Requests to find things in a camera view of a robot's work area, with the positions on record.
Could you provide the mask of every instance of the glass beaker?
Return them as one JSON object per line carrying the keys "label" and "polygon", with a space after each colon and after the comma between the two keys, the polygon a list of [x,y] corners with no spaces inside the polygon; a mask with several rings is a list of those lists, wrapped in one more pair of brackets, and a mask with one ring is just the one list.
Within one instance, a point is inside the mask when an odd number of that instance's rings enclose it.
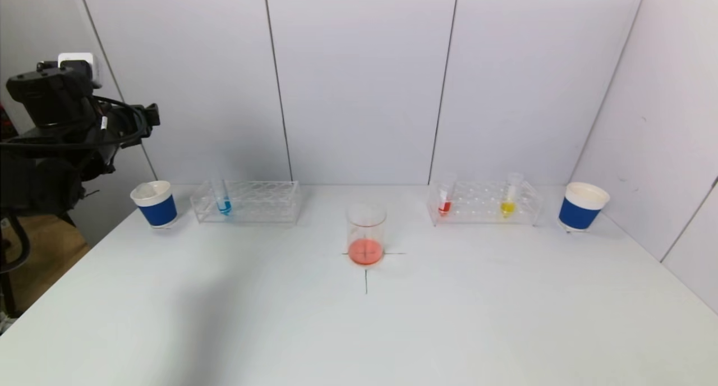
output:
{"label": "glass beaker", "polygon": [[353,204],[347,209],[347,254],[354,263],[374,264],[384,256],[386,209],[376,204]]}

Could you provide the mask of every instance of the black cable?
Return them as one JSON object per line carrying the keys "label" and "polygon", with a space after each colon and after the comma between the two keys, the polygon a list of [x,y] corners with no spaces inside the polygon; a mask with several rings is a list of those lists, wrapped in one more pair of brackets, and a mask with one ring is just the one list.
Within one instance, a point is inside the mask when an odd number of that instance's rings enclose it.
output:
{"label": "black cable", "polygon": [[13,269],[16,269],[19,266],[25,264],[30,256],[30,240],[27,237],[27,233],[25,233],[25,230],[20,225],[20,221],[17,220],[15,212],[10,210],[7,214],[7,219],[10,220],[10,226],[13,228],[13,230],[15,230],[17,237],[20,239],[22,251],[20,252],[20,256],[16,258],[15,261],[0,265],[0,274],[9,273],[10,271],[13,271]]}
{"label": "black cable", "polygon": [[107,145],[122,145],[123,143],[127,143],[128,141],[134,141],[139,139],[143,134],[144,131],[147,129],[147,120],[144,118],[144,116],[137,111],[136,108],[131,107],[128,104],[125,104],[123,102],[118,102],[118,100],[113,99],[107,99],[105,97],[99,97],[98,95],[93,95],[94,99],[100,100],[101,102],[106,102],[110,104],[118,105],[119,107],[126,108],[128,110],[131,110],[134,117],[135,117],[135,123],[139,123],[139,126],[137,127],[137,131],[127,135],[123,136],[122,138],[118,138],[116,140],[108,140],[108,141],[101,141],[100,143],[62,143],[62,144],[56,144],[56,145],[41,145],[41,144],[34,144],[34,143],[0,143],[0,148],[9,148],[9,149],[28,149],[28,150],[78,150],[78,149],[95,149],[100,148],[101,146],[107,146]]}

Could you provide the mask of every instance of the test tube with blue liquid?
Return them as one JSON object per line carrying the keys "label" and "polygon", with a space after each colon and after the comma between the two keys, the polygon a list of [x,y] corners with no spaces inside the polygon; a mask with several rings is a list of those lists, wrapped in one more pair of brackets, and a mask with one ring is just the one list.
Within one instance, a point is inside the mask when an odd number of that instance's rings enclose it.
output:
{"label": "test tube with blue liquid", "polygon": [[212,192],[215,194],[217,209],[220,210],[221,214],[228,217],[232,212],[232,203],[229,200],[229,194],[227,193],[225,181],[220,178],[213,178]]}

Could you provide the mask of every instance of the red liquid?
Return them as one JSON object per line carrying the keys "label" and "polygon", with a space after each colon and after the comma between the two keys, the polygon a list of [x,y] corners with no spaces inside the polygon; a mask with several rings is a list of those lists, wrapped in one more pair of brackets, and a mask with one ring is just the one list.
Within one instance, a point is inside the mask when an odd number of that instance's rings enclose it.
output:
{"label": "red liquid", "polygon": [[439,207],[439,215],[446,217],[446,214],[449,213],[449,209],[451,209],[451,201],[444,202],[444,204]]}
{"label": "red liquid", "polygon": [[382,250],[381,244],[377,240],[359,238],[349,245],[348,254],[354,263],[369,265],[381,260],[384,250]]}

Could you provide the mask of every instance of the white wall panel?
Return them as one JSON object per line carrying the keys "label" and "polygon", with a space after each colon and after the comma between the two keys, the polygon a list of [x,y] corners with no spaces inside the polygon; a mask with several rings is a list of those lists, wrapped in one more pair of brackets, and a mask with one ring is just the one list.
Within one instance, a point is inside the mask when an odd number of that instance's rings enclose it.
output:
{"label": "white wall panel", "polygon": [[125,99],[159,105],[160,179],[289,179],[264,0],[87,3]]}
{"label": "white wall panel", "polygon": [[640,0],[458,0],[433,176],[565,184]]}
{"label": "white wall panel", "polygon": [[[92,52],[108,72],[82,0],[0,0],[0,99],[20,131],[34,125],[25,107],[8,94],[7,79],[34,71],[37,62],[52,61],[66,52]],[[109,73],[105,74],[104,87],[95,93],[119,99]],[[154,134],[145,143],[153,139]],[[154,179],[141,146],[119,151],[115,167],[115,173],[85,182],[88,192],[100,192],[80,200],[70,212],[92,246],[136,208],[129,199],[130,191],[139,182]]]}
{"label": "white wall panel", "polygon": [[657,259],[718,174],[718,0],[643,0],[573,179]]}
{"label": "white wall panel", "polygon": [[294,177],[424,184],[454,0],[268,0]]}
{"label": "white wall panel", "polygon": [[718,190],[708,195],[664,264],[718,313]]}

